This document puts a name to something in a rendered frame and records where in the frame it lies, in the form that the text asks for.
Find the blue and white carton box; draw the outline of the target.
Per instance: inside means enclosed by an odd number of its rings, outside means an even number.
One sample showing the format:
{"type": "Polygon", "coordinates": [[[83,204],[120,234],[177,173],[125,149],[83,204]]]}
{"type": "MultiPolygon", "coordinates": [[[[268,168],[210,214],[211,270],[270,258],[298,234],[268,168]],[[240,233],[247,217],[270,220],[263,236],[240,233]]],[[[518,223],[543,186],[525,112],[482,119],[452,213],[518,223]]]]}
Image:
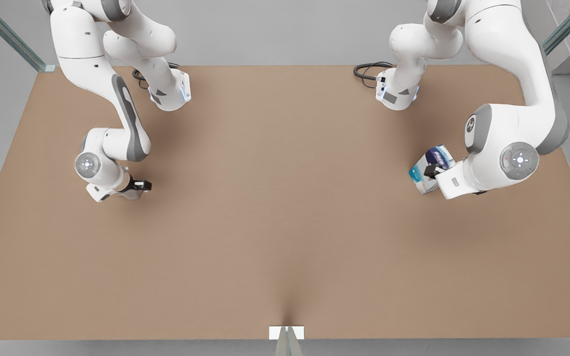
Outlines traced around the blue and white carton box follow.
{"type": "Polygon", "coordinates": [[[425,168],[430,164],[440,164],[447,170],[453,167],[456,162],[443,144],[428,149],[409,170],[409,176],[421,195],[437,189],[437,181],[423,175],[425,168]]]}

